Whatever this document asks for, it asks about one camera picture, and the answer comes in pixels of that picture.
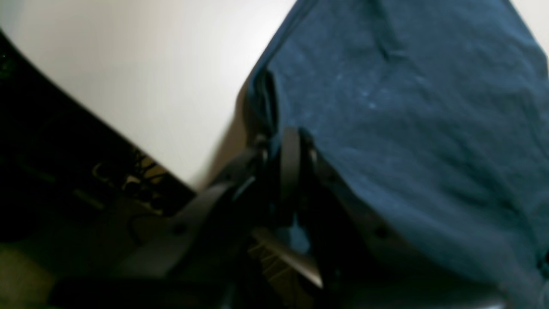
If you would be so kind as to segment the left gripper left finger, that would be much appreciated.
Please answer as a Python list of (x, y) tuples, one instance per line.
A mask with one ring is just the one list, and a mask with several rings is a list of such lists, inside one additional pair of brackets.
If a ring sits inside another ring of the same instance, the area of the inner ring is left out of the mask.
[(158, 236), (105, 276), (63, 279), (59, 309), (229, 309), (238, 258), (269, 213), (269, 145), (259, 138), (175, 215)]

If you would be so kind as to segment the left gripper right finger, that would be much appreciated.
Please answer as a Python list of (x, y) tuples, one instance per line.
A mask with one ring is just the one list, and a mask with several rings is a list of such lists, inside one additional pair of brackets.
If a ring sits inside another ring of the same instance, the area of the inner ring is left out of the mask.
[(304, 131), (287, 127), (280, 150), (279, 221), (304, 227), (326, 309), (509, 309), (494, 284), (446, 270), (362, 202)]

